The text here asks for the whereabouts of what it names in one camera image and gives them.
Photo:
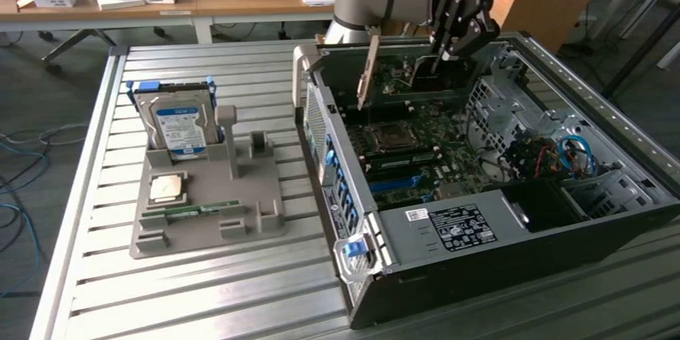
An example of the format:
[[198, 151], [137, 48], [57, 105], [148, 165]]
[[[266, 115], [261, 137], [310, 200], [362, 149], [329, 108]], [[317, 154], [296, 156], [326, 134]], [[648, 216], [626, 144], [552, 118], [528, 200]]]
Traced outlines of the grey power supply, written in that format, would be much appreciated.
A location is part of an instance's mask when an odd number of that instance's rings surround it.
[[392, 260], [406, 269], [525, 239], [530, 222], [501, 190], [432, 201], [378, 214]]

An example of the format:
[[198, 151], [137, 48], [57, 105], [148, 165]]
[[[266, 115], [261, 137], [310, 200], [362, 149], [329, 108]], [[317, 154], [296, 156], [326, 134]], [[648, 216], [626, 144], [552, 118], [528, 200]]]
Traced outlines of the blue plastic case latch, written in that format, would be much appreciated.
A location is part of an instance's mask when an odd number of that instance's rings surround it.
[[346, 258], [364, 256], [368, 252], [369, 247], [366, 245], [365, 239], [350, 240], [342, 245], [342, 253]]

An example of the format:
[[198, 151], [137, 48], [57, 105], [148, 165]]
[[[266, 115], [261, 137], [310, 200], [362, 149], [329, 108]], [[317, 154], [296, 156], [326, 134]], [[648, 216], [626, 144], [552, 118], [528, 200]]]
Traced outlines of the green RAM stick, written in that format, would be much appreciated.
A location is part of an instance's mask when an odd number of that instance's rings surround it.
[[154, 209], [148, 210], [141, 213], [142, 217], [152, 216], [164, 216], [169, 219], [181, 219], [184, 217], [197, 217], [200, 215], [206, 215], [212, 213], [217, 213], [221, 209], [229, 208], [232, 206], [240, 206], [240, 201], [221, 201], [205, 205], [185, 205], [168, 209]]

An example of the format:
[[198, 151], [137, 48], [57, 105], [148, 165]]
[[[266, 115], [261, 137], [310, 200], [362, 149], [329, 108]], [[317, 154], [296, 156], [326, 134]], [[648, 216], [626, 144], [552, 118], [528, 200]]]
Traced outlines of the hard disk with blue carrier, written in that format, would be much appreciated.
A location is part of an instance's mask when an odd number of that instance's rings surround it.
[[222, 141], [214, 118], [213, 79], [190, 83], [129, 80], [125, 87], [148, 134], [149, 149], [168, 150], [173, 161], [205, 156], [206, 147]]

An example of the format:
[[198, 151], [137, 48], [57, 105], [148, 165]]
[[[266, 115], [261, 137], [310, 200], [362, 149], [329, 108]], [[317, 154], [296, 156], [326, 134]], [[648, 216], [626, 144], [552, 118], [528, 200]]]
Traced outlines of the metal CPU socket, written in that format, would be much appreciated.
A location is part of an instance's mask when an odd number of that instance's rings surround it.
[[381, 152], [416, 148], [418, 141], [406, 122], [378, 123], [370, 126], [376, 148]]

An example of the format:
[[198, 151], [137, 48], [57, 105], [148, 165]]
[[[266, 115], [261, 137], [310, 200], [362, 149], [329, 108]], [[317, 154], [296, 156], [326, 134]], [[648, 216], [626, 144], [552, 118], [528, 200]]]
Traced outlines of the grey plastic parts rack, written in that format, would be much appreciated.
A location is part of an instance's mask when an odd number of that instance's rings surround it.
[[[134, 259], [266, 240], [288, 231], [268, 135], [265, 131], [253, 131], [248, 139], [234, 139], [237, 110], [232, 105], [217, 107], [214, 118], [224, 139], [206, 147], [205, 157], [173, 161], [165, 149], [145, 151], [129, 245]], [[153, 203], [150, 181], [170, 174], [182, 178], [181, 194], [174, 201]], [[148, 210], [234, 200], [240, 206], [197, 217], [141, 216]]]

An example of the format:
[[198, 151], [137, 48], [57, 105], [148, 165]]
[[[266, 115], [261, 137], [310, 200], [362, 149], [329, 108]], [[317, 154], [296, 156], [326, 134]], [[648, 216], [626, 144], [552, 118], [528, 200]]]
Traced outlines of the green motherboard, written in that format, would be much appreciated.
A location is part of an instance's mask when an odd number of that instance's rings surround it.
[[[376, 148], [370, 126], [400, 121], [410, 125], [418, 145], [408, 150], [381, 152]], [[485, 149], [472, 147], [464, 133], [466, 115], [452, 111], [444, 103], [392, 105], [360, 111], [352, 109], [342, 113], [342, 122], [368, 184], [421, 176], [414, 188], [370, 192], [380, 210], [445, 200], [437, 192], [438, 186], [445, 183], [458, 182], [465, 191], [464, 195], [469, 195], [482, 192], [500, 182], [497, 176], [484, 171], [480, 156]], [[442, 157], [417, 165], [370, 169], [369, 161], [373, 158], [432, 152]]]

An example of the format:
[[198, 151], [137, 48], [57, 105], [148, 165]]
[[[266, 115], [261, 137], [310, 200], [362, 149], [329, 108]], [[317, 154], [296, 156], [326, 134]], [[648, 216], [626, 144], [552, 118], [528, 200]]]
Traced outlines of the RAM stick with white label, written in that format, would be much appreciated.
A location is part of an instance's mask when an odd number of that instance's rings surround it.
[[388, 156], [382, 158], [373, 158], [369, 161], [372, 170], [381, 170], [393, 168], [397, 166], [409, 166], [422, 163], [428, 163], [441, 158], [441, 155], [436, 152], [424, 154], [400, 154], [396, 156]]

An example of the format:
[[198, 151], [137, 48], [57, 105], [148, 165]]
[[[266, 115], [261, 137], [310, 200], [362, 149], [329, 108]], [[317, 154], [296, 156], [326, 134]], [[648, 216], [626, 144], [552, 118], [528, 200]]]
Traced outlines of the black plastic shroud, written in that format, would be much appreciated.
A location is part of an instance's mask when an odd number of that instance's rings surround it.
[[529, 232], [564, 227], [586, 220], [558, 181], [533, 179], [500, 187], [520, 223]]

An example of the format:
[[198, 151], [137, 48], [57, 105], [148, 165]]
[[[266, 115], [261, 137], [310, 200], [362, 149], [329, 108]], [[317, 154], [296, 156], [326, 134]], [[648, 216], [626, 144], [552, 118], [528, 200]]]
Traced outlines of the perforated metal disk bay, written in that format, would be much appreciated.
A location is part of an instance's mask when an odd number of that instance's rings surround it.
[[489, 59], [488, 72], [476, 80], [468, 95], [473, 143], [490, 148], [497, 158], [518, 137], [550, 138], [562, 118], [556, 110], [542, 108], [520, 87], [517, 80], [525, 62], [509, 49]]

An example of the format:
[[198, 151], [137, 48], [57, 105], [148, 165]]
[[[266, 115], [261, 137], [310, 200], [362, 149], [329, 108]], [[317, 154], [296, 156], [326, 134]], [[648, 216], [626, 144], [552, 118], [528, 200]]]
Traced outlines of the blue expansion slot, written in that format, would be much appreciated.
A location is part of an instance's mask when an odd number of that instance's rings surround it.
[[392, 190], [400, 190], [404, 188], [414, 188], [418, 186], [421, 176], [413, 176], [408, 178], [397, 178], [388, 181], [372, 182], [369, 184], [369, 190], [372, 193], [389, 192]]

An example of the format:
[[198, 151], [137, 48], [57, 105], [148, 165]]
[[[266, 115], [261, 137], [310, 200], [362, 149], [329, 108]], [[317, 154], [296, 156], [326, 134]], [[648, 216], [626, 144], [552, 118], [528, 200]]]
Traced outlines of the small metal disk bay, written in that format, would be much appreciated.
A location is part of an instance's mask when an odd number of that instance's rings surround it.
[[562, 181], [562, 188], [589, 218], [648, 208], [654, 201], [621, 170], [600, 176]]

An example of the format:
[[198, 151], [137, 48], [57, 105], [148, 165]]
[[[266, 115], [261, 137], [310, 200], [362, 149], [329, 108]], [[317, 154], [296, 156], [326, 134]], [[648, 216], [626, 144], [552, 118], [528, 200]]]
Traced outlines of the silver CPU chip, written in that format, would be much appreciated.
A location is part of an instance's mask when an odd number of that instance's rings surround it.
[[178, 174], [160, 175], [149, 184], [149, 200], [153, 203], [174, 201], [181, 194], [182, 178]]

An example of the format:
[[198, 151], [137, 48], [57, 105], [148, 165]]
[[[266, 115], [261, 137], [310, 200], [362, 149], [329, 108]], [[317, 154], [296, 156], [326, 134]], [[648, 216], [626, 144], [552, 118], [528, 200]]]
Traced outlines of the black and grey PC case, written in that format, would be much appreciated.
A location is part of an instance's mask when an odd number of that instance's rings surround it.
[[[500, 190], [513, 182], [545, 179], [562, 184], [621, 170], [654, 204], [589, 218], [568, 194], [585, 221], [530, 232], [525, 239], [498, 248], [401, 268], [392, 260], [378, 222], [378, 214], [392, 209], [377, 207], [342, 122], [342, 113], [357, 110], [357, 85], [369, 43], [298, 45], [293, 51], [296, 122], [353, 329], [598, 262], [636, 236], [680, 216], [680, 162], [560, 59], [522, 33], [501, 36], [469, 57], [477, 61], [477, 67], [464, 88], [392, 96], [376, 92], [366, 108], [441, 102], [466, 115], [468, 136], [473, 130], [468, 95], [477, 78], [488, 72], [489, 59], [501, 49], [512, 50], [525, 62], [517, 84], [542, 108], [557, 111], [562, 121], [550, 138], [518, 137], [497, 158], [490, 148], [468, 137], [472, 147], [485, 149], [480, 156], [484, 171], [500, 179], [482, 192]], [[432, 54], [421, 39], [380, 42], [378, 58], [425, 55]], [[356, 239], [365, 239], [369, 252], [346, 258], [342, 245]]]

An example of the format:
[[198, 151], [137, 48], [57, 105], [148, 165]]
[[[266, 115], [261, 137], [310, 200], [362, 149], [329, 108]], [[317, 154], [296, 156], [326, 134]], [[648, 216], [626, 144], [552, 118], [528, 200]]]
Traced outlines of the green Nvidia graphics card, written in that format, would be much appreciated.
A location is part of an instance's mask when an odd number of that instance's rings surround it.
[[401, 93], [448, 92], [464, 88], [477, 67], [473, 58], [450, 61], [436, 55], [417, 58], [378, 58], [380, 28], [369, 27], [369, 51], [357, 85], [357, 109], [372, 104], [376, 92], [389, 96]]

